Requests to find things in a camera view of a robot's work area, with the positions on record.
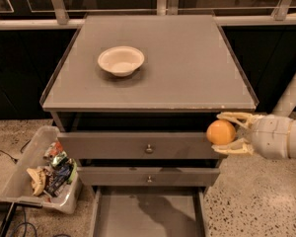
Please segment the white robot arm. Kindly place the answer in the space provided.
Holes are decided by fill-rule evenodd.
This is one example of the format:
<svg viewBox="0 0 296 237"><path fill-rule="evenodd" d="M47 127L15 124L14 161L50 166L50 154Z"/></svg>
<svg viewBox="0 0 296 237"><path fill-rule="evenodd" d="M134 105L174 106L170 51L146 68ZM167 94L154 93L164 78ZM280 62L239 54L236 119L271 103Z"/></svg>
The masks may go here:
<svg viewBox="0 0 296 237"><path fill-rule="evenodd" d="M219 120L238 126L233 140L212 148L221 154L254 154L266 159L296 159L296 119L275 115L223 112Z"/></svg>

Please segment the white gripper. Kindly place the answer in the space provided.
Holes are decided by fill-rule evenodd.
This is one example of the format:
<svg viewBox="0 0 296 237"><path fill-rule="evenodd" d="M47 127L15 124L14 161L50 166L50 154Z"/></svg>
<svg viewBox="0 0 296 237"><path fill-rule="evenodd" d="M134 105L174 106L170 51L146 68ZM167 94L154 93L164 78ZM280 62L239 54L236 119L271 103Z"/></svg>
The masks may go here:
<svg viewBox="0 0 296 237"><path fill-rule="evenodd" d="M251 143L240 138L226 145L212 145L220 154L240 155L256 153L267 159L284 159L288 157L288 134L292 124L291 118L274 115L253 115L243 112L222 112L216 116L235 123L244 129L251 127Z"/></svg>

